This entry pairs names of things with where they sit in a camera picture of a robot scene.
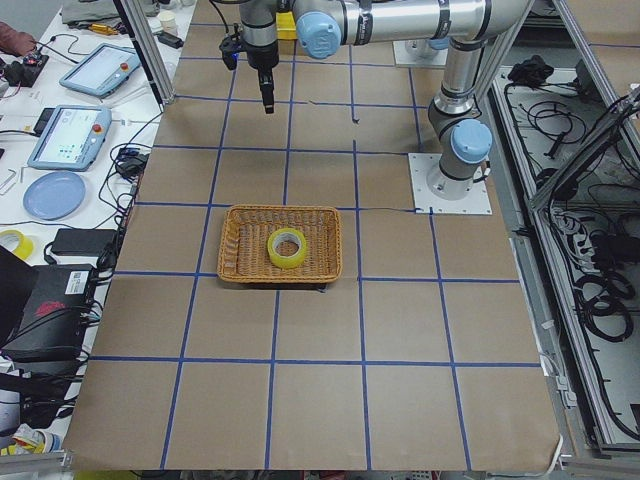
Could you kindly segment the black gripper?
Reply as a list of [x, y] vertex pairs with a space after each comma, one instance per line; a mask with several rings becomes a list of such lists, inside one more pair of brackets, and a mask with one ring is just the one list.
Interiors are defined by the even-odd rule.
[[256, 46], [244, 40], [249, 65], [257, 71], [262, 105], [266, 114], [274, 113], [274, 79], [272, 69], [279, 63], [278, 42]]

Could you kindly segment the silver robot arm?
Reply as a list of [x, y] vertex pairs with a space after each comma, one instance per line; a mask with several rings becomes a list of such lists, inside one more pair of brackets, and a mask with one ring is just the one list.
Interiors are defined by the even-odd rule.
[[326, 59], [344, 45], [400, 40], [446, 40], [447, 60], [429, 121], [442, 154], [426, 176], [429, 190], [445, 200], [467, 196], [486, 160], [492, 134], [472, 118], [477, 76], [486, 42], [524, 19], [526, 1], [242, 1], [240, 23], [220, 44], [228, 69], [245, 53], [258, 73], [266, 113], [274, 111], [272, 70], [278, 64], [276, 15], [290, 12], [299, 44], [314, 59]]

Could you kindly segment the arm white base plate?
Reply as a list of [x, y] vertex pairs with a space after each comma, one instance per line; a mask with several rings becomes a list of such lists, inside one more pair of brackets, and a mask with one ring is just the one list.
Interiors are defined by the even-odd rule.
[[481, 168], [467, 180], [452, 180], [440, 169], [440, 154], [409, 153], [414, 210], [420, 214], [491, 215]]
[[394, 41], [395, 64], [405, 68], [445, 68], [449, 39], [414, 39]]

